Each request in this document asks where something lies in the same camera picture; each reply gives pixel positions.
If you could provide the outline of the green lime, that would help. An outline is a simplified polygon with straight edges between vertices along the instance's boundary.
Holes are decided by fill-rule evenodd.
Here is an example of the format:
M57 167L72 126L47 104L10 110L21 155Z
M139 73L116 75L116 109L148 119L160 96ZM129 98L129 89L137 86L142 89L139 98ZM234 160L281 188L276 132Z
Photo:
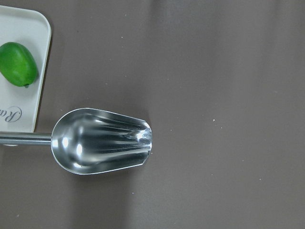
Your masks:
M17 87L31 85L39 74L31 52L17 42L1 45L0 73L9 83Z

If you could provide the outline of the cream plastic tray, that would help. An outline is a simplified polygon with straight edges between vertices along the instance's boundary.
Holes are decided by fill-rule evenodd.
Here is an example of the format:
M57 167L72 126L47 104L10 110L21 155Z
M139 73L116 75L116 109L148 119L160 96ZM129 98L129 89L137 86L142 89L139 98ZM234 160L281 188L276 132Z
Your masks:
M34 10L0 8L0 130L33 132L51 41L51 26Z

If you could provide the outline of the steel ice scoop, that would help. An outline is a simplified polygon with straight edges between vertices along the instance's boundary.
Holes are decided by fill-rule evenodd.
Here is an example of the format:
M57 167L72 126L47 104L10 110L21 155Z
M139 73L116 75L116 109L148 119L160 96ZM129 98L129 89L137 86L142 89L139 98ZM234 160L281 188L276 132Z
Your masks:
M152 130L138 118L80 108L65 114L52 133L1 132L2 145L50 146L55 161L77 175L95 175L143 165Z

